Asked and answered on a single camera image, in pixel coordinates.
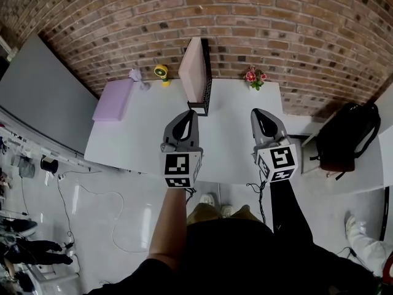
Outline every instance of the wall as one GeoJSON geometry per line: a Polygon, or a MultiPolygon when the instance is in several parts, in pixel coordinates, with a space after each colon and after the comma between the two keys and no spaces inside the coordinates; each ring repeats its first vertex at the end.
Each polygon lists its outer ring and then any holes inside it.
{"type": "Polygon", "coordinates": [[[23,43],[38,33],[96,93],[136,66],[177,70],[192,36],[209,38],[214,77],[249,65],[280,83],[290,114],[327,117],[387,86],[393,0],[1,0],[23,43]]]}

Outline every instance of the floor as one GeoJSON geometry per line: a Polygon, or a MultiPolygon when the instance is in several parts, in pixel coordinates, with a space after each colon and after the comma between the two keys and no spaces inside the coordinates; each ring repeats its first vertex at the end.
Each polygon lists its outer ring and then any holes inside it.
{"type": "MultiPolygon", "coordinates": [[[[17,169],[6,167],[4,170],[14,178],[13,189],[7,194],[6,208],[25,211],[17,169]]],[[[59,174],[69,170],[74,171],[75,168],[60,165],[59,174]]],[[[34,238],[53,240],[60,244],[69,242],[68,221],[58,192],[57,179],[50,178],[48,186],[44,184],[44,180],[45,173],[39,168],[33,179],[23,179],[29,216],[39,223],[34,238]]],[[[382,190],[336,195],[315,189],[314,180],[315,178],[301,177],[298,170],[292,179],[292,185],[315,243],[335,253],[348,246],[343,225],[344,215],[348,210],[359,220],[365,221],[369,235],[379,237],[384,200],[382,190]]],[[[147,255],[165,194],[162,180],[133,172],[67,173],[65,179],[59,181],[59,186],[76,240],[80,279],[75,285],[63,283],[48,293],[81,294],[99,288],[102,283],[114,283],[131,274],[147,255]],[[123,210],[122,197],[113,192],[118,192],[123,197],[123,210]]],[[[189,201],[188,212],[198,203],[201,193],[213,192],[222,204],[230,203],[235,209],[248,204],[256,217],[261,218],[258,195],[250,187],[221,184],[219,191],[218,184],[198,183],[195,188],[198,192],[189,201]]],[[[272,228],[268,187],[264,190],[263,209],[267,224],[272,228]]]]}

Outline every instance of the white cable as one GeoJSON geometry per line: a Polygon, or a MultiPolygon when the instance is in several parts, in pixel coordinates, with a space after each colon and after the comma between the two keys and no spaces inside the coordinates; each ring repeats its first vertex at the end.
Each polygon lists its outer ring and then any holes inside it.
{"type": "Polygon", "coordinates": [[[105,194],[96,194],[95,192],[92,192],[92,191],[87,190],[87,189],[86,189],[85,187],[83,187],[83,185],[81,185],[81,184],[79,184],[79,186],[82,187],[83,189],[85,189],[89,194],[94,194],[94,195],[117,194],[117,195],[119,195],[120,198],[122,198],[123,203],[122,203],[122,209],[120,210],[119,214],[117,215],[116,222],[115,222],[115,226],[114,226],[113,229],[112,229],[112,241],[113,241],[113,244],[114,244],[118,249],[124,251],[125,253],[146,253],[146,252],[147,252],[147,251],[128,251],[128,250],[125,250],[125,249],[123,249],[122,247],[120,247],[118,244],[116,244],[116,242],[115,242],[115,240],[114,240],[114,232],[115,232],[115,228],[116,228],[116,225],[117,225],[117,221],[119,220],[119,217],[120,217],[120,215],[122,214],[123,209],[124,209],[124,198],[123,198],[123,196],[122,196],[119,192],[112,191],[112,192],[107,192],[107,193],[105,193],[105,194]]]}

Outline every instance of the table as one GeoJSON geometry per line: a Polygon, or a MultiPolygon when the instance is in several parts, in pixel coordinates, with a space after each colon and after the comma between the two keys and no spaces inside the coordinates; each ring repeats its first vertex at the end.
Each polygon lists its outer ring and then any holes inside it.
{"type": "MultiPolygon", "coordinates": [[[[147,92],[134,88],[122,121],[95,122],[86,160],[160,174],[158,157],[164,129],[188,110],[181,80],[172,80],[167,88],[160,83],[153,81],[147,92]]],[[[259,169],[251,156],[255,146],[250,120],[253,108],[267,110],[285,124],[289,121],[293,126],[297,119],[302,127],[308,126],[307,117],[283,114],[278,83],[266,82],[257,92],[250,91],[241,80],[214,79],[209,115],[198,118],[200,147],[204,149],[199,181],[259,183],[259,169]]]]}

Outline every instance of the yellow toy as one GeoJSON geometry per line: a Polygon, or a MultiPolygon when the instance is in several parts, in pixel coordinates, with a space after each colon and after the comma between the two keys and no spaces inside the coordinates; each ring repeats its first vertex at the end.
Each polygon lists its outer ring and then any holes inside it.
{"type": "Polygon", "coordinates": [[[154,68],[154,74],[162,78],[162,86],[167,87],[170,85],[171,80],[167,78],[168,68],[164,65],[157,65],[154,68]]]}

